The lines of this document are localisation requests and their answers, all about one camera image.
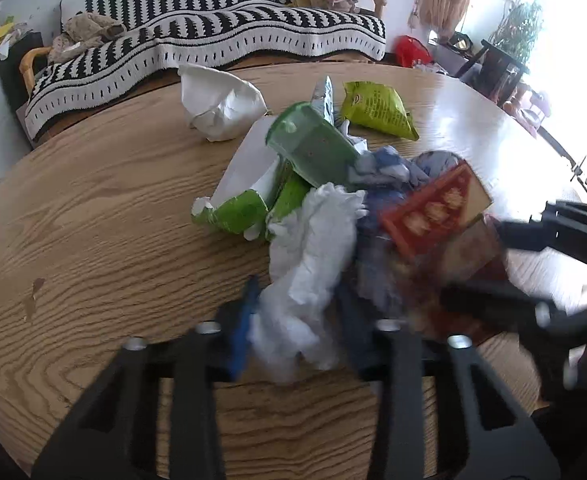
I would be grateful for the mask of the red cigarette box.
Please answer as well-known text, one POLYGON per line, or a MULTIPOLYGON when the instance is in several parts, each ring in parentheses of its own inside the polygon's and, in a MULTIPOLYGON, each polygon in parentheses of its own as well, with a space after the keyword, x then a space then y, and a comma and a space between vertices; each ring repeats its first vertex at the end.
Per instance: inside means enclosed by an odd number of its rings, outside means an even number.
POLYGON ((485 215, 492 199, 464 160, 382 214, 397 253, 392 269, 409 307, 439 302, 447 284, 506 281, 504 247, 485 215))

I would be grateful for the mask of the white tissue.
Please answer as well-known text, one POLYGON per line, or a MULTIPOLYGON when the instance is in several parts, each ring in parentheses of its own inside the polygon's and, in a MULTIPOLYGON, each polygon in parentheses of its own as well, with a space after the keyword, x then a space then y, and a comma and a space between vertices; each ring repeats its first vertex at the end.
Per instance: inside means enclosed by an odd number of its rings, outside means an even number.
POLYGON ((357 222, 368 214, 366 192, 326 183, 269 231, 270 284, 251 318, 253 352, 275 382, 291 382, 298 362, 331 370, 339 362, 325 310, 356 244, 357 222))

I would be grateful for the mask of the blue white paper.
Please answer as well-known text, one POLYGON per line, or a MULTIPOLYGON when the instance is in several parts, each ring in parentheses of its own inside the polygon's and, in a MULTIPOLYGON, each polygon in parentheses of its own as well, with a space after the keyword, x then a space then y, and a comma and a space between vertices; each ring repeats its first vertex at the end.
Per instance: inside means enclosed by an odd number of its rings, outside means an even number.
POLYGON ((382 226, 382 214, 404 205, 420 188, 460 163, 461 156, 449 151, 427 151, 405 158, 386 145, 363 152, 350 169, 349 181, 365 192, 367 210, 357 221, 356 292, 382 313, 397 315, 403 304, 391 272, 393 243, 382 226))

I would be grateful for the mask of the yellow-green snack bag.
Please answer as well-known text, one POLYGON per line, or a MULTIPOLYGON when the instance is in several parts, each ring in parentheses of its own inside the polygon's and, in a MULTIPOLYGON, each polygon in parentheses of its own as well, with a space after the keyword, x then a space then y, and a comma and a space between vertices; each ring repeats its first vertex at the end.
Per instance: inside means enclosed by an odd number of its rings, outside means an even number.
POLYGON ((397 90, 372 81, 349 81, 341 116, 362 126, 401 139, 417 141, 419 133, 397 90))

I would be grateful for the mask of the green white carton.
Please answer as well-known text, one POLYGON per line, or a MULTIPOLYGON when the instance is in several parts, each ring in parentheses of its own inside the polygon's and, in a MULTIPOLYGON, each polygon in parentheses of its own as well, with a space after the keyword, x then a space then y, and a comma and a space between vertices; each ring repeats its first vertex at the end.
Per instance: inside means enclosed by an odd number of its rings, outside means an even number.
POLYGON ((269 238, 268 226, 302 205, 311 186, 266 144, 274 122, 272 116, 254 122, 213 195, 194 200, 194 223, 241 234, 246 240, 269 238))

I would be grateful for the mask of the green plastic tray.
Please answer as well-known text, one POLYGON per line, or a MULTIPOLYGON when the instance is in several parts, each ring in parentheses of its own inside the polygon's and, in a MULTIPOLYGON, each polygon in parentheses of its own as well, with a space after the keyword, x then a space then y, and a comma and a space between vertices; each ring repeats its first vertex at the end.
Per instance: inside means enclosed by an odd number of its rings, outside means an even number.
POLYGON ((351 186, 349 172, 359 152, 310 103, 295 103, 281 113, 265 142, 314 188, 326 183, 351 186))

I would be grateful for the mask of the silver foil wrapper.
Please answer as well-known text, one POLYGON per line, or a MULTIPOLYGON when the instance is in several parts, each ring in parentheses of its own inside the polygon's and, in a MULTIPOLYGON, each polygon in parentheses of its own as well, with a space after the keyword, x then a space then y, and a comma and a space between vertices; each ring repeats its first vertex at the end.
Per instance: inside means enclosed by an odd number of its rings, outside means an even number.
POLYGON ((311 99, 311 105, 316 112, 331 125, 336 123, 335 106, 333 105, 333 82, 325 76, 316 84, 311 99))

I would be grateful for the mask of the crushed white paper bowl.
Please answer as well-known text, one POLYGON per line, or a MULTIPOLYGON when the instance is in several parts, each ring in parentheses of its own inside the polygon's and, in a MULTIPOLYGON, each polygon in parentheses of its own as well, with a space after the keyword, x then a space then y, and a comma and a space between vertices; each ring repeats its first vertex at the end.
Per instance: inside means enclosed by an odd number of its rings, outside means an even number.
POLYGON ((177 73, 187 124, 208 142, 243 136, 268 112, 261 91, 232 73, 196 64, 177 73))

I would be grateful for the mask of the black wooden chair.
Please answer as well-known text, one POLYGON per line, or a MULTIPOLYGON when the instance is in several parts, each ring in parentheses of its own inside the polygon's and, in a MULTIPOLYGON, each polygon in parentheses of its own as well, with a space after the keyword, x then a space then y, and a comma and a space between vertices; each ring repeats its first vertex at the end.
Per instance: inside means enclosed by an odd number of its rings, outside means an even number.
POLYGON ((491 42, 482 40, 480 50, 461 66, 454 78, 502 107, 528 72, 525 63, 491 42))

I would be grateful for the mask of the potted green plant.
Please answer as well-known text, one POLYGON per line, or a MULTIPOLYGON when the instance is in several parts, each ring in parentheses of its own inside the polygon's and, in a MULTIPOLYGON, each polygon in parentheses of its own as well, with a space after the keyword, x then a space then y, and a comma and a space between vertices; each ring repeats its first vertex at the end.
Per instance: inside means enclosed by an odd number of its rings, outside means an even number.
POLYGON ((492 32, 489 43, 517 61, 528 62, 543 28, 542 6, 537 0, 514 7, 492 32))

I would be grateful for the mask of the red plastic bag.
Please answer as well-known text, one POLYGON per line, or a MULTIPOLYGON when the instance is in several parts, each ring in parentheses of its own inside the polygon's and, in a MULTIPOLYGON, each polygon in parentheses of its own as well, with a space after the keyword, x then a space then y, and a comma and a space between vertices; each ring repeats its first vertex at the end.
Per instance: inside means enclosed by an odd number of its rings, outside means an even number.
POLYGON ((429 65, 433 62, 430 51, 417 38, 412 36, 398 36, 394 40, 393 53, 397 65, 405 68, 429 65))

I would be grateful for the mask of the striped blanket sofa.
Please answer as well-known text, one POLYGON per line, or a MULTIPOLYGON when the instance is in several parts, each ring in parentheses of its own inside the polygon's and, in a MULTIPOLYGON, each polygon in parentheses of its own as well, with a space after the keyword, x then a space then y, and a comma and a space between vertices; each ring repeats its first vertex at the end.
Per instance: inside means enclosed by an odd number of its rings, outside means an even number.
POLYGON ((114 18, 124 34, 47 68, 26 103, 36 142, 58 116, 122 98, 160 70, 225 67, 261 52, 323 58, 354 51, 383 58, 387 31, 374 12, 305 9, 295 0, 62 0, 63 21, 114 18))

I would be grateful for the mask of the brown plush toy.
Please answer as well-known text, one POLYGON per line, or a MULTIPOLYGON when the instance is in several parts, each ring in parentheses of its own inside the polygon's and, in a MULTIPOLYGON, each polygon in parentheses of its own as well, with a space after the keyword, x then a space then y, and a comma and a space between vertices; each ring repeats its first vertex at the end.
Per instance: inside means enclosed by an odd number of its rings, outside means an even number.
POLYGON ((69 18, 62 26, 62 32, 52 40, 47 54, 49 64, 64 63, 100 47, 127 32, 126 27, 110 16, 95 12, 80 12, 69 18))

